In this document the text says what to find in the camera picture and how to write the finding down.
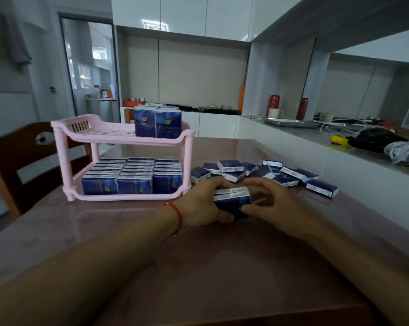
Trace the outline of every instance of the left arm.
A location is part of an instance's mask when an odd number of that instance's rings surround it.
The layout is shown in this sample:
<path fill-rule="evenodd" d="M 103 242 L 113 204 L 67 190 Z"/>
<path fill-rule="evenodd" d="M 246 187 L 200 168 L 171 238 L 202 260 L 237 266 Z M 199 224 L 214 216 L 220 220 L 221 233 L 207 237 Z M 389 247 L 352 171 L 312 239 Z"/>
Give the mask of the left arm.
<path fill-rule="evenodd" d="M 213 202 L 218 186 L 234 187 L 216 177 L 174 201 L 184 227 L 233 221 Z M 0 288 L 0 326 L 82 325 L 177 226 L 175 210 L 164 206 L 26 271 Z"/>

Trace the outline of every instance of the wooden chair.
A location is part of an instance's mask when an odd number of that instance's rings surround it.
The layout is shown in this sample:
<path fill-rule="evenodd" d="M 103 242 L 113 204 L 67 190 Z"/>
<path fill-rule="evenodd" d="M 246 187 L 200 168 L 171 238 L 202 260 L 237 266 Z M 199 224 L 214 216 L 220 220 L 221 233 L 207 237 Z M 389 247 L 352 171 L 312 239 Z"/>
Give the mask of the wooden chair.
<path fill-rule="evenodd" d="M 49 122 L 31 123 L 0 137 L 0 192 L 8 205 L 9 212 L 14 216 L 27 212 L 36 202 L 63 182 L 59 167 L 48 170 L 25 184 L 17 174 L 17 170 L 56 153 L 54 139 L 36 140 L 43 132 L 53 133 Z M 85 143 L 68 138 L 69 148 L 80 145 Z M 91 162 L 90 151 L 89 144 L 86 144 L 87 155 L 71 162 L 73 174 Z"/>

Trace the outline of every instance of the metal tray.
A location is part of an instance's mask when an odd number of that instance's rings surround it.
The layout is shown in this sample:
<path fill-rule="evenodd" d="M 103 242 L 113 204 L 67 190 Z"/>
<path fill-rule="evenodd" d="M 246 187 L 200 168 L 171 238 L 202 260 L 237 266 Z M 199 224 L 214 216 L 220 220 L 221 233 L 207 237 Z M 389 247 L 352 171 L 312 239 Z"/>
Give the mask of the metal tray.
<path fill-rule="evenodd" d="M 263 121 L 268 125 L 275 125 L 276 127 L 292 127 L 292 128 L 319 128 L 321 125 L 312 121 L 301 121 L 291 119 L 274 119 L 263 118 Z"/>

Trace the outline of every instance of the person's left hand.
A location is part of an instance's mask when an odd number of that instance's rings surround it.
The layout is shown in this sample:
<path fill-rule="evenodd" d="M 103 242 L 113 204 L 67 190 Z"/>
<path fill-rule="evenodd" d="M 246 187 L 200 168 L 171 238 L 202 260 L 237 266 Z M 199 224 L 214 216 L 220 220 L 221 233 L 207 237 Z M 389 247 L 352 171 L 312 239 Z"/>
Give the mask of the person's left hand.
<path fill-rule="evenodd" d="M 212 222 L 232 223 L 234 216 L 218 209 L 213 202 L 218 187 L 231 189 L 236 187 L 222 176 L 203 180 L 184 196 L 173 203 L 179 208 L 183 217 L 183 227 L 206 225 Z"/>

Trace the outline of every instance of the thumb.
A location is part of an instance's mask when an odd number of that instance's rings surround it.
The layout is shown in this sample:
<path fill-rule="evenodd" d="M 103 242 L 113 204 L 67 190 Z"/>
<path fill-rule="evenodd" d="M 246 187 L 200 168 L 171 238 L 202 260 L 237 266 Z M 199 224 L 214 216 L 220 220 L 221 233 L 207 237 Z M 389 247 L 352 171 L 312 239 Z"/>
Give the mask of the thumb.
<path fill-rule="evenodd" d="M 256 205 L 243 205 L 240 208 L 241 212 L 247 214 L 248 216 L 255 217 L 257 219 L 262 219 L 266 222 L 271 222 L 272 219 L 272 209 L 268 207 L 259 207 Z"/>
<path fill-rule="evenodd" d="M 229 212 L 218 209 L 217 221 L 220 223 L 232 223 L 234 221 L 234 216 Z"/>

